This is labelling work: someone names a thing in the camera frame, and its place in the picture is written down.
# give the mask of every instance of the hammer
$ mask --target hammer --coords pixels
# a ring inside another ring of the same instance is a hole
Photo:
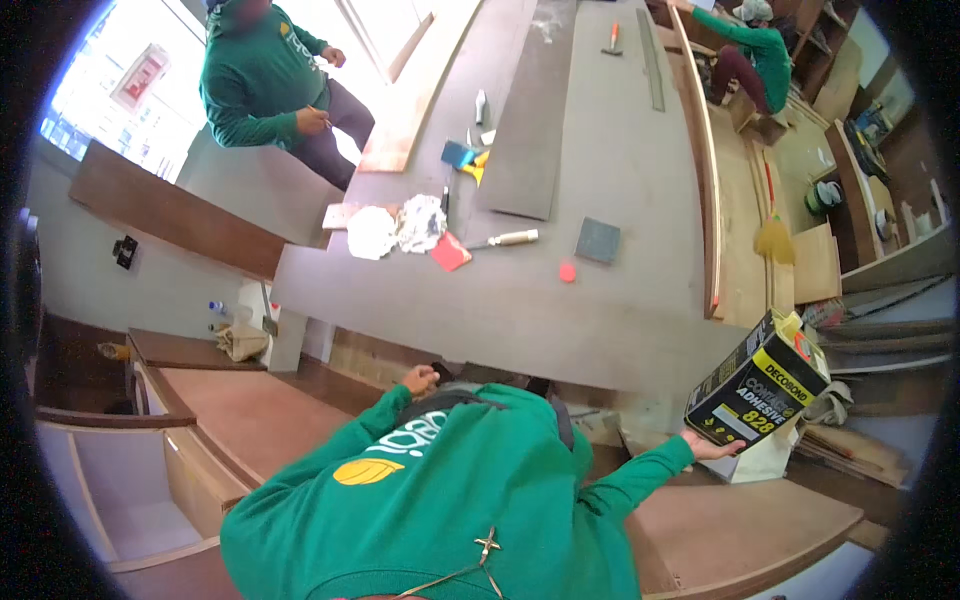
[[[614,22],[613,31],[610,34],[610,48],[601,48],[600,52],[604,54],[609,54],[612,57],[618,57],[621,54],[623,54],[623,50],[616,49],[616,39],[619,37],[619,35],[620,35],[620,24]]]

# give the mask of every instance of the box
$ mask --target box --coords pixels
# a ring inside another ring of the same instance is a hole
[[[690,394],[684,421],[717,445],[757,444],[790,421],[829,384],[824,352],[800,331],[797,313],[771,309]]]

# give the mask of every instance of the hand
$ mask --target hand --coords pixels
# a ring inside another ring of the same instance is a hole
[[[696,431],[689,427],[684,427],[684,430],[680,432],[680,437],[684,438],[684,441],[689,444],[690,449],[693,451],[693,458],[698,461],[733,456],[737,450],[747,445],[743,440],[730,442],[723,446],[713,445],[712,442],[704,440]]]
[[[678,11],[693,12],[694,9],[694,6],[686,0],[666,0],[666,3],[672,7],[676,7]]]
[[[416,365],[412,371],[403,375],[400,385],[407,386],[413,396],[425,396],[437,390],[440,374],[429,365]]]
[[[311,106],[297,111],[297,131],[303,135],[314,135],[330,127],[330,114],[326,110],[316,110]]]
[[[320,56],[324,57],[327,62],[338,69],[344,66],[344,62],[347,62],[347,57],[344,56],[343,51],[340,50],[340,48],[334,48],[333,46],[327,46],[324,48],[324,50],[320,53]]]

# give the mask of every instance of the dark pants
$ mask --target dark pants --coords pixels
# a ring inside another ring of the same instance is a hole
[[[373,115],[342,85],[332,79],[326,80],[326,85],[330,89],[330,107],[326,110],[330,113],[330,123],[352,137],[363,152],[373,129]],[[340,191],[347,191],[356,167],[340,155],[332,130],[307,136],[290,154]]]
[[[717,54],[717,62],[713,65],[711,78],[710,100],[719,105],[727,94],[727,84],[734,77],[754,101],[756,109],[763,114],[770,114],[770,107],[767,106],[767,99],[764,96],[763,80],[750,63],[750,59],[740,54],[735,46],[724,46]]]

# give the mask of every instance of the green hoodie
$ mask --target green hoodie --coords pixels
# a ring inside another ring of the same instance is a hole
[[[276,5],[240,30],[234,15],[245,1],[229,0],[207,18],[200,76],[206,119],[221,146],[273,144],[290,151],[300,141],[295,112],[330,105],[326,73],[313,59],[327,44]]]
[[[224,563],[250,600],[399,594],[467,566],[493,526],[485,566],[505,598],[637,600],[623,519],[693,462],[674,437],[583,486],[593,453],[561,442],[539,396],[477,390],[506,405],[460,404],[396,426],[403,386],[241,500],[220,533]],[[495,600],[481,570],[417,592]]]
[[[763,80],[767,106],[775,114],[783,110],[790,91],[790,55],[780,32],[772,28],[737,27],[700,7],[693,9],[693,16],[721,36],[741,44],[740,52],[753,60],[756,73]]]

